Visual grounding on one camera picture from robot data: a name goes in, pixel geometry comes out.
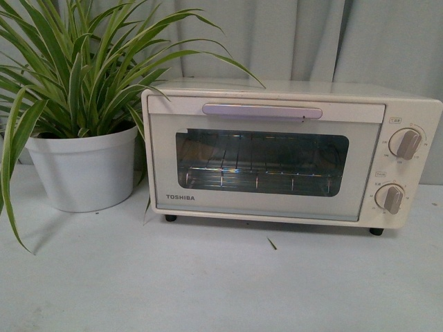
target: glass window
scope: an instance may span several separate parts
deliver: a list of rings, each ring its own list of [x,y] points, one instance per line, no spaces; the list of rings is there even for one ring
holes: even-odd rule
[[[176,134],[181,187],[335,196],[349,140],[340,135],[186,129]]]

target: oven top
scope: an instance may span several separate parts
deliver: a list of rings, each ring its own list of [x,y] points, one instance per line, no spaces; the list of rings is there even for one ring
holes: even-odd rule
[[[185,77],[171,80],[158,86],[161,91],[185,90],[189,91],[234,91],[236,93],[249,92],[274,94],[316,94],[316,95],[343,95],[365,96],[374,98],[401,98],[427,99],[402,91],[387,89],[373,84],[340,83],[340,82],[301,82],[287,80],[263,80],[265,89],[257,81],[249,79],[211,79]]]

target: white flower pot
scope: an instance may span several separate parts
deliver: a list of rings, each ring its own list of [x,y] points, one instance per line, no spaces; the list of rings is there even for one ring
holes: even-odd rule
[[[49,201],[67,212],[111,207],[132,192],[137,127],[90,138],[26,143]]]

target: table surface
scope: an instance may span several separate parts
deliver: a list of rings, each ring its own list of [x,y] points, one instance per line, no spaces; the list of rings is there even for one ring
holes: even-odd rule
[[[443,331],[443,186],[385,230],[179,217],[147,183],[99,212],[12,182],[26,252],[0,220],[0,331]]]

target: small debris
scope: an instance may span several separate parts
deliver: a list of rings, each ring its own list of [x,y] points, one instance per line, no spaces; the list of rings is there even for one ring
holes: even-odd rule
[[[268,239],[269,243],[271,244],[272,248],[274,248],[274,250],[277,250],[277,247],[275,246],[274,243],[272,243],[272,241],[270,240],[270,238],[267,237],[267,239]]]

